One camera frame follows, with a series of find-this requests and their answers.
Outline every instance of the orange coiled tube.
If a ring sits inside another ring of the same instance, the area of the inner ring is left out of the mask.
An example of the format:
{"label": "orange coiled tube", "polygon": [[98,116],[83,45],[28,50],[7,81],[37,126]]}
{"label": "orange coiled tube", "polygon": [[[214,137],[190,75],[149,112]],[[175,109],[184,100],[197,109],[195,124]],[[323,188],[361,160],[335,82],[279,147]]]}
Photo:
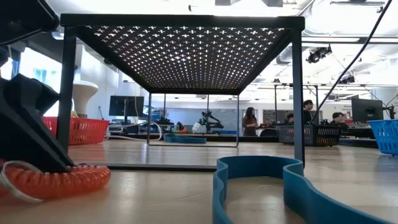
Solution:
{"label": "orange coiled tube", "polygon": [[105,166],[69,167],[69,173],[41,173],[7,167],[8,181],[22,193],[41,200],[87,194],[103,188],[111,178]]}

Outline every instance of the woman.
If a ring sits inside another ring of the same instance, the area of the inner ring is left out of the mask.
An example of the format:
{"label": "woman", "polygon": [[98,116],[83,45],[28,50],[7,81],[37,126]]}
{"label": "woman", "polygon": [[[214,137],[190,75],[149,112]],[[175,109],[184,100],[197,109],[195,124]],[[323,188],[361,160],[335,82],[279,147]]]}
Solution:
{"label": "woman", "polygon": [[257,119],[254,115],[254,108],[249,107],[246,110],[246,114],[244,115],[243,121],[242,121],[242,127],[244,128],[243,131],[243,136],[256,136],[256,129],[258,127],[257,125]]}

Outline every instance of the perforated metal table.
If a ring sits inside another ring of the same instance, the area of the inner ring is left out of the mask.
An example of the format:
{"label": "perforated metal table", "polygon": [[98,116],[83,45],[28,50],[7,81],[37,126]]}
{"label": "perforated metal table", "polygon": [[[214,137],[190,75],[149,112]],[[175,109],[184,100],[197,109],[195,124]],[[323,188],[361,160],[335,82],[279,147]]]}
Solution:
{"label": "perforated metal table", "polygon": [[60,21],[65,36],[57,138],[65,148],[77,37],[146,89],[149,107],[153,93],[239,96],[292,43],[295,157],[304,161],[303,17],[62,14]]}

